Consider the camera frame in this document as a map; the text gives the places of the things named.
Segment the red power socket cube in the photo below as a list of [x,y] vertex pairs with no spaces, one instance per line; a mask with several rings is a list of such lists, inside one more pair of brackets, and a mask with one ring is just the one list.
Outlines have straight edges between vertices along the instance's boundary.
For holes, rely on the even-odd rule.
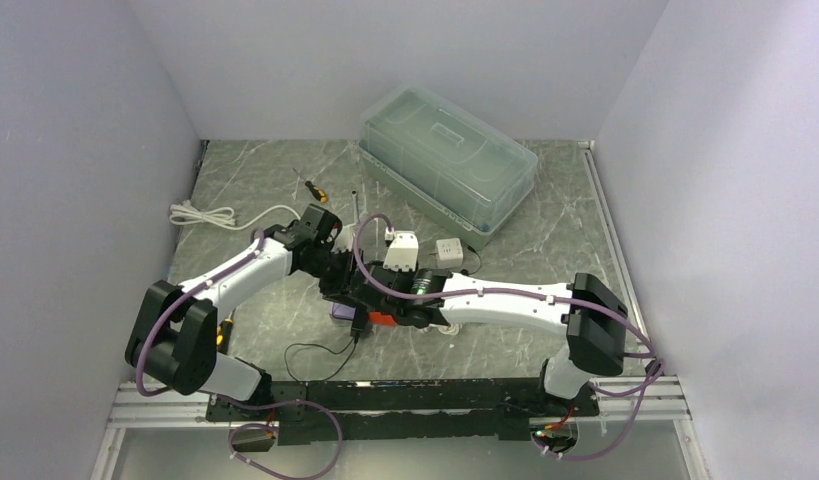
[[386,327],[396,327],[397,323],[395,319],[388,314],[384,314],[381,312],[372,311],[368,313],[369,322],[373,325],[378,326],[386,326]]

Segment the black TP-Link power adapter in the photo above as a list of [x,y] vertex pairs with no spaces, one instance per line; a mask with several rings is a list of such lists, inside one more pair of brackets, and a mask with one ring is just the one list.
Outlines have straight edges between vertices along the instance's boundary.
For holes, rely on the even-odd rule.
[[291,366],[290,366],[290,360],[288,358],[288,352],[293,347],[319,348],[321,350],[327,351],[331,355],[339,355],[341,353],[344,353],[346,350],[348,350],[349,353],[347,354],[345,359],[342,361],[342,363],[339,365],[339,367],[332,374],[330,374],[327,377],[323,378],[323,381],[332,380],[339,373],[342,372],[342,370],[345,368],[347,363],[352,359],[353,355],[355,354],[355,351],[357,349],[357,346],[358,346],[360,340],[365,335],[365,332],[368,329],[368,324],[369,324],[369,312],[364,308],[357,307],[357,308],[353,309],[353,317],[352,317],[351,326],[350,326],[350,340],[348,341],[347,345],[345,347],[343,347],[341,350],[334,351],[334,350],[331,350],[330,348],[328,348],[328,347],[326,347],[324,345],[316,344],[316,343],[299,343],[299,342],[292,343],[291,345],[289,345],[286,348],[286,350],[283,353],[283,360],[284,360],[284,363],[285,363],[286,372],[288,373],[288,375],[294,381],[299,382],[299,383],[303,383],[303,380],[297,378],[292,373],[292,369],[291,369]]

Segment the white tiger cube socket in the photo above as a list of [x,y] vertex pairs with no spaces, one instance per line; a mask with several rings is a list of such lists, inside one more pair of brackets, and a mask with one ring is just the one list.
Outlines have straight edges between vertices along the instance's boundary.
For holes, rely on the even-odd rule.
[[454,269],[461,267],[464,262],[464,252],[459,238],[438,239],[435,242],[435,258],[440,269]]

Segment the purple USB hub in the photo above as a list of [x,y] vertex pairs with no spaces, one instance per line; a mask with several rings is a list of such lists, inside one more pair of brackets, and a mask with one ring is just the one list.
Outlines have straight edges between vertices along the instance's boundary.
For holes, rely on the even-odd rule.
[[336,322],[352,322],[356,316],[356,309],[339,303],[331,303],[329,316]]

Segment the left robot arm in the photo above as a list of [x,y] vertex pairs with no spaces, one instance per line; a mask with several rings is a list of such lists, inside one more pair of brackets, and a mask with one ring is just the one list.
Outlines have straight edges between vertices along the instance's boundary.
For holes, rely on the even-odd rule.
[[214,394],[249,420],[272,406],[272,377],[217,348],[217,327],[266,286],[302,271],[317,279],[340,276],[346,256],[334,252],[343,231],[338,216],[311,204],[289,225],[252,230],[247,247],[209,272],[145,292],[125,350],[144,397],[175,391]]

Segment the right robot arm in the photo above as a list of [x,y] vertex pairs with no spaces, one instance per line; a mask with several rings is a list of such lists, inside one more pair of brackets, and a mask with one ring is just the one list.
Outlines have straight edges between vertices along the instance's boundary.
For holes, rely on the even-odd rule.
[[534,329],[565,343],[542,367],[536,401],[559,415],[596,377],[624,370],[627,309],[600,280],[578,273],[571,283],[494,282],[444,270],[393,271],[356,263],[350,287],[359,304],[419,329],[488,324]]

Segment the small yellow black screwdriver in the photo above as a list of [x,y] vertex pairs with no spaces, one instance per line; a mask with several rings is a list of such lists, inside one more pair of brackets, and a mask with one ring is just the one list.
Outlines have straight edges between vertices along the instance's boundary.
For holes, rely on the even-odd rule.
[[319,204],[326,204],[329,201],[329,196],[326,191],[314,182],[314,179],[298,168],[292,168],[297,178],[303,183],[306,191]]

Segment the silver ratchet wrench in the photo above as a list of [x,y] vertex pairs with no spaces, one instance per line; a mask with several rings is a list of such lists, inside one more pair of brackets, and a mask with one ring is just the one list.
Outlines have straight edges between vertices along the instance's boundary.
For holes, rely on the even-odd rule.
[[352,214],[353,214],[353,223],[358,224],[360,221],[360,202],[359,202],[359,193],[357,190],[351,191],[351,205],[352,205]]

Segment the large yellow screwdriver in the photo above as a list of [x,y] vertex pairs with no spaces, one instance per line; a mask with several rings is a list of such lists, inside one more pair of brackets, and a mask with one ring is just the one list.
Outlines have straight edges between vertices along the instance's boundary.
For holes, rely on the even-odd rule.
[[233,326],[234,321],[232,317],[225,318],[217,326],[215,343],[218,352],[228,352]]

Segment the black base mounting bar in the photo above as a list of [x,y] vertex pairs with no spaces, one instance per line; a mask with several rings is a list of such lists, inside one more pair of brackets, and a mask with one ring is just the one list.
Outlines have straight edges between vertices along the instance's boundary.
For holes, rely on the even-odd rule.
[[211,424],[273,419],[282,446],[335,439],[335,424],[316,404],[334,414],[346,440],[491,436],[525,441],[543,420],[600,412],[590,387],[582,387],[572,400],[557,400],[532,377],[276,381],[266,401],[246,410],[217,400],[208,406],[206,419]]

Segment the translucent plastic storage box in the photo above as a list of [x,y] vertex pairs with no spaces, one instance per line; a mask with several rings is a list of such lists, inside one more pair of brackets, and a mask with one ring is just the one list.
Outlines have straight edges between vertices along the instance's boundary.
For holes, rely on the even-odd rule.
[[369,174],[483,249],[533,190],[538,157],[451,101],[399,87],[361,116]]

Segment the aluminium frame rail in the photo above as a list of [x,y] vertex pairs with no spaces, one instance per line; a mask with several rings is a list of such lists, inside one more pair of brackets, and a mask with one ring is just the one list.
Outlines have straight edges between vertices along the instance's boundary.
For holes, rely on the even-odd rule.
[[594,191],[597,204],[599,205],[600,208],[600,217],[602,220],[604,233],[610,244],[611,256],[614,265],[617,269],[617,277],[623,293],[623,299],[625,301],[625,304],[629,308],[630,320],[634,322],[634,324],[645,336],[650,337],[646,323],[642,319],[641,309],[639,307],[638,299],[636,297],[636,293],[632,285],[632,280],[630,277],[626,259],[624,257],[622,246],[618,238],[615,224],[613,222],[609,204],[607,202],[607,198],[604,193],[601,180],[599,178],[597,166],[592,151],[592,142],[581,140],[578,141],[577,144],[579,153],[582,156],[582,160],[587,170],[587,175],[592,185],[592,189]]

